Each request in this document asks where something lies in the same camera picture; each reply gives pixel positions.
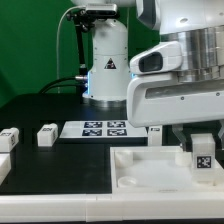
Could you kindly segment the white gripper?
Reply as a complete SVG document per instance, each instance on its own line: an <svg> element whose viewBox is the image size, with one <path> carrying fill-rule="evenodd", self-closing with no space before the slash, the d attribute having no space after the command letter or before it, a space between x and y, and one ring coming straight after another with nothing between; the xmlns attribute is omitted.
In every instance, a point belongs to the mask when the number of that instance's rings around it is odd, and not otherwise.
<svg viewBox="0 0 224 224"><path fill-rule="evenodd" d="M135 77L127 89L127 118L134 127L173 125L184 152L191 143L183 123L220 120L218 148L224 150L224 69L213 80L181 83L175 70L182 64L181 45L162 42L132 58Z"/></svg>

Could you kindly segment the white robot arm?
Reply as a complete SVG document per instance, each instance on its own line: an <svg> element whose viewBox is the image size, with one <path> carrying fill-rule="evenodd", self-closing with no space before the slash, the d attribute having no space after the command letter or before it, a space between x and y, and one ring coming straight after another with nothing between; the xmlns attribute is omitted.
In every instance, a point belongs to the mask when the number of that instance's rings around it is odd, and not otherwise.
<svg viewBox="0 0 224 224"><path fill-rule="evenodd" d="M134 0L140 23L127 118L136 127L219 121L224 148L224 0Z"/></svg>

